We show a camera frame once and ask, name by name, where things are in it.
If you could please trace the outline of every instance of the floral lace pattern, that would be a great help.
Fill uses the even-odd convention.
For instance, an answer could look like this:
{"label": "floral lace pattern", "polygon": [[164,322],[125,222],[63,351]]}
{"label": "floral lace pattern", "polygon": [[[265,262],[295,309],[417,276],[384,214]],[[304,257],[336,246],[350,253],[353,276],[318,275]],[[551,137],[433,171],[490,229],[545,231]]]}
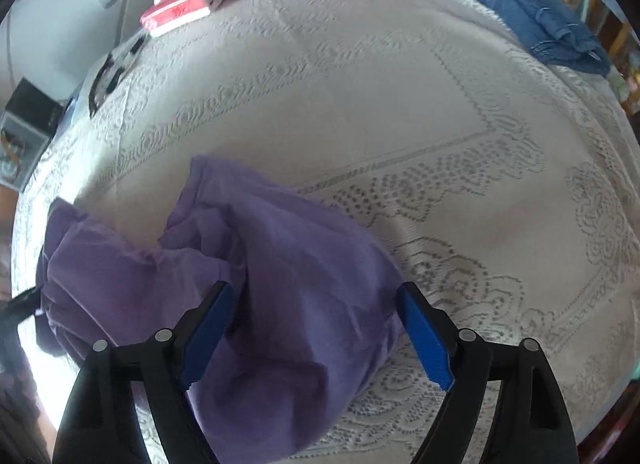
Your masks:
{"label": "floral lace pattern", "polygon": [[[578,436],[638,359],[640,148],[625,115],[605,80],[537,63],[473,0],[232,0],[151,41],[43,155],[18,203],[14,293],[33,285],[55,197],[149,242],[203,152],[340,207],[459,327],[537,338]],[[70,388],[76,369],[20,329],[40,391],[52,374]],[[65,390],[42,397],[54,420]],[[492,385],[468,462],[496,397]],[[294,458],[409,461],[442,398],[404,338]]]}

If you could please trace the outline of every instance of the purple fabric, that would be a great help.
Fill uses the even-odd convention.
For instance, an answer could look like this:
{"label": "purple fabric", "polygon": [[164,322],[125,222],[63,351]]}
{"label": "purple fabric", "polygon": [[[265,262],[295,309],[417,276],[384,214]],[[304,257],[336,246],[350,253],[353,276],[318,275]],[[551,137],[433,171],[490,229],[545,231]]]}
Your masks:
{"label": "purple fabric", "polygon": [[402,276],[369,232],[229,161],[194,157],[160,247],[133,249],[68,203],[51,206],[38,267],[56,337],[81,360],[172,327],[217,280],[231,329],[189,393],[222,464],[279,460],[331,428],[394,347]]}

